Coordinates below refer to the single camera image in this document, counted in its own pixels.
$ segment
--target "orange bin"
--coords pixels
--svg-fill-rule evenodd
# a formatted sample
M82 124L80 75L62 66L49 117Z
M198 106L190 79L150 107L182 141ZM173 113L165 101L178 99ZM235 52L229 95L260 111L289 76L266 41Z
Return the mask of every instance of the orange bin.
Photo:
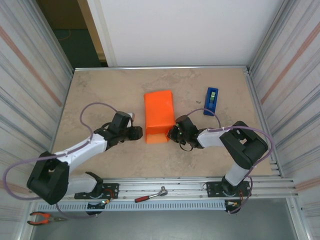
M170 90L144 95L145 141L147 144L167 143L169 130L176 125L173 94Z

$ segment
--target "beige tabletop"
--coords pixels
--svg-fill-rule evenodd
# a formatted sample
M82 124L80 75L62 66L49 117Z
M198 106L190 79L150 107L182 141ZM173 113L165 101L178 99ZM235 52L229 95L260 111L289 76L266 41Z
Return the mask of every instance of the beige tabletop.
M134 126L145 130L144 94L171 90L175 117L203 108L208 87L218 88L216 114L222 126L244 121L260 128L246 79L241 68L99 69L76 71L71 83L54 152L69 148L89 136L79 122L81 110L92 102L104 102L119 111L134 112ZM89 107L83 117L93 129L110 122L115 112L106 106ZM217 120L198 111L190 115L201 128L217 128ZM234 163L224 147L186 152L179 144L146 144L145 136L126 141L98 154L73 173L91 171L102 178L214 177L223 176ZM271 175L266 159L252 175Z

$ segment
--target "white panel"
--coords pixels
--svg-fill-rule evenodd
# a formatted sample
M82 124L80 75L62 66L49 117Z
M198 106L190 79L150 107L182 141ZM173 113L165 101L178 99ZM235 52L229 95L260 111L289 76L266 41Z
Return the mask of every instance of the white panel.
M110 66L191 66L249 64L282 0L88 3Z

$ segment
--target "pliers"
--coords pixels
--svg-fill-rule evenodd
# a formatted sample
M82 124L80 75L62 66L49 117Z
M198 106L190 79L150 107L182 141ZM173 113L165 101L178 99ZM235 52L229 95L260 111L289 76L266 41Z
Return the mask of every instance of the pliers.
M67 220L66 218L63 218L63 217L51 216L50 213L46 213L46 212L42 212L42 211L34 211L34 212L30 213L29 215L30 216L40 215L40 216L44 217L44 220L42 220L42 221L27 221L27 223L32 226L39 226L39 225L43 225L43 224L48 224L50 222L59 222L59 221Z

